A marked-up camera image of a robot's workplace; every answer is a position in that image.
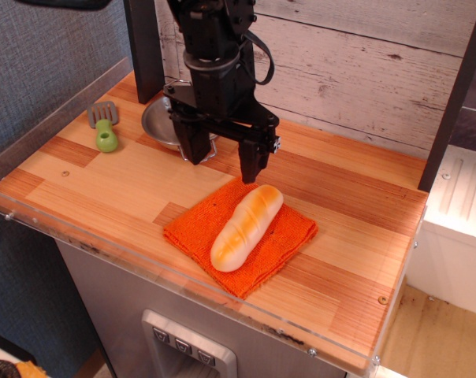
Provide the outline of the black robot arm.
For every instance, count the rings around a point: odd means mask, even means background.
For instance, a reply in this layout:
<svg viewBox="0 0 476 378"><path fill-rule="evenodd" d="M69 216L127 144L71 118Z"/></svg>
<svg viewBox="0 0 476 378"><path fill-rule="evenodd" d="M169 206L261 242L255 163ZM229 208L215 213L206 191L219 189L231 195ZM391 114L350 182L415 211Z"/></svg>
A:
<svg viewBox="0 0 476 378"><path fill-rule="evenodd" d="M171 83L164 93L170 118L186 158L194 165L210 153L211 135L239 144L241 177L253 183L280 147L279 119L255 98L268 84L255 75L254 49L270 50L250 30L256 22L253 1L171 1L170 10L184 37L184 64L190 84Z"/></svg>

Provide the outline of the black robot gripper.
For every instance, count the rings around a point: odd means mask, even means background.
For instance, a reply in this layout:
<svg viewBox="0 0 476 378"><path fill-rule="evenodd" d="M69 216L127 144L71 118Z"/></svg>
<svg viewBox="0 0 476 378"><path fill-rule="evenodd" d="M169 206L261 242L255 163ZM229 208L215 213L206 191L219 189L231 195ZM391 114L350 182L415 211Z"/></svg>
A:
<svg viewBox="0 0 476 378"><path fill-rule="evenodd" d="M214 134L240 141L242 181L254 183L266 168L270 153L280 148L278 117L255 98L255 88L270 82L274 64L264 80L258 80L252 54L213 61L185 54L184 63L192 81L174 80L163 91L173 111L179 113L171 119L185 157L198 165L211 151L210 133L200 123L205 121Z"/></svg>

